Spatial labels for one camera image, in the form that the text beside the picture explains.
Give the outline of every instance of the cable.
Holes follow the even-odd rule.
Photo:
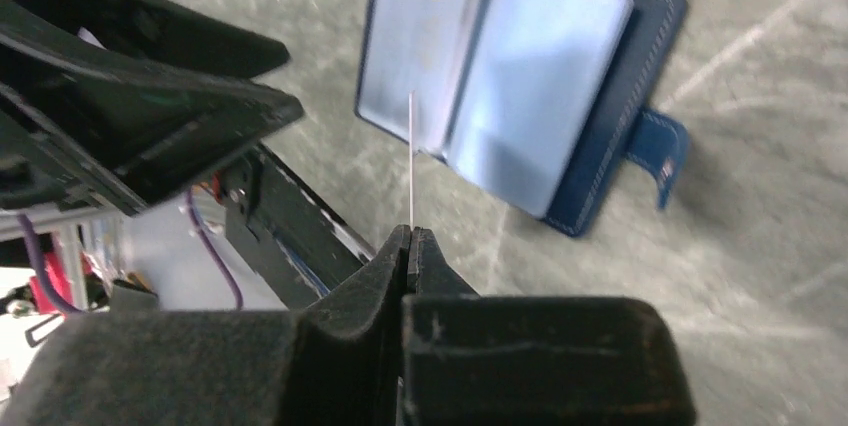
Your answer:
[[[229,285],[230,290],[233,292],[233,296],[236,299],[236,309],[242,309],[244,307],[244,296],[242,295],[241,289],[239,288],[238,283],[236,283],[235,278],[233,278],[233,273],[231,273],[227,268],[227,265],[224,264],[224,260],[221,259],[221,255],[218,254],[218,251],[215,250],[215,246],[212,245],[212,241],[209,240],[209,235],[206,234],[206,228],[203,225],[203,218],[200,217],[200,212],[197,211],[197,206],[194,205],[194,194],[191,190],[186,193],[186,207],[188,209],[188,217],[191,219],[191,224],[194,226],[194,230],[197,232],[200,242],[203,243],[206,251],[209,252],[209,256],[212,257],[212,260],[215,262],[215,265],[218,266],[218,269],[227,281],[227,285]]]
[[[44,252],[41,250],[38,234],[35,232],[32,221],[24,213],[18,213],[17,217],[18,223],[21,225],[21,230],[24,233],[24,243],[26,244],[29,263],[32,265],[32,269],[35,270],[35,278],[44,295],[47,296],[47,300],[62,314],[84,313],[85,311],[77,309],[73,304],[67,302],[56,291],[56,288],[53,287],[53,283],[50,281],[50,274],[47,272],[47,265],[44,261]]]

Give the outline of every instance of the thin metal rod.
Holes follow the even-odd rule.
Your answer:
[[[409,93],[409,227],[415,228],[415,91]]]

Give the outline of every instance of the purple cable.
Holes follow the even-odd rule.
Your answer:
[[[33,227],[32,221],[30,221],[24,213],[18,213],[17,216],[18,224],[21,225],[21,230],[24,232],[24,243],[27,248],[29,264],[32,266],[32,269],[35,270],[35,279],[38,281],[41,291],[43,291],[44,295],[47,296],[47,300],[50,301],[50,304],[52,304],[53,307],[60,313],[85,313],[85,311],[78,309],[73,304],[67,302],[65,298],[56,291],[56,288],[53,287],[53,283],[50,281],[50,274],[47,272],[47,264],[44,262],[44,251],[41,250],[41,245],[38,241],[38,234],[35,232],[35,227]]]
[[[206,234],[206,228],[203,225],[203,219],[200,217],[200,213],[194,205],[194,195],[191,190],[186,193],[186,207],[188,208],[188,217],[191,218],[191,224],[194,226],[194,230],[197,231],[197,236],[200,238],[200,242],[203,243],[203,246],[206,247],[206,251],[209,252],[209,256],[212,257],[212,260],[215,261],[215,265],[218,266],[219,270],[221,270],[221,274],[224,275],[224,279],[227,280],[227,285],[230,286],[230,290],[236,298],[236,309],[242,309],[244,307],[244,296],[242,295],[241,289],[238,287],[238,283],[236,283],[235,278],[233,278],[233,273],[231,273],[227,268],[227,265],[224,264],[224,260],[221,259],[221,255],[218,254],[218,251],[215,250],[215,246],[212,245],[212,241],[209,240],[209,236]]]

